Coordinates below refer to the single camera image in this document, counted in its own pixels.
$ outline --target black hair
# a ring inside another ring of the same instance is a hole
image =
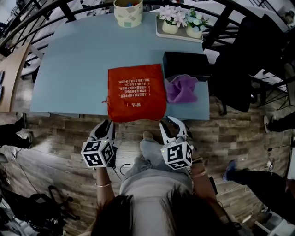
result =
[[[174,188],[162,200],[172,236],[238,235],[225,210],[214,200],[205,200],[189,191]],[[228,219],[224,224],[212,204],[220,207]],[[131,236],[133,234],[133,197],[119,195],[99,206],[91,236]]]
[[[98,206],[91,236],[131,236],[133,233],[133,196],[119,195]]]

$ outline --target red drawstring bag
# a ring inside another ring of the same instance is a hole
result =
[[[114,122],[162,119],[166,95],[161,65],[109,69],[107,103]]]

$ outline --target white tray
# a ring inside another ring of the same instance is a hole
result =
[[[174,35],[167,34],[162,30],[162,24],[163,24],[163,20],[160,20],[158,17],[156,17],[156,35],[158,37],[170,38],[170,39],[181,39],[181,40],[192,41],[192,42],[203,41],[203,36],[200,39],[196,39],[196,38],[188,36],[186,33],[186,28],[184,27],[180,27],[178,29],[178,32]]]

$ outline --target black pants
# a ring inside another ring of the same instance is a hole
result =
[[[273,212],[295,224],[295,198],[279,175],[266,171],[229,171],[228,180],[247,185]]]
[[[270,122],[267,126],[269,131],[282,132],[285,130],[295,129],[295,112],[290,115]]]
[[[24,127],[24,121],[20,119],[14,124],[0,125],[0,146],[8,145],[17,148],[28,148],[30,146],[29,139],[23,139],[16,133]]]

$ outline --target bucket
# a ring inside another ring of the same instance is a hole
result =
[[[114,14],[122,27],[136,27],[142,22],[142,0],[115,0]]]

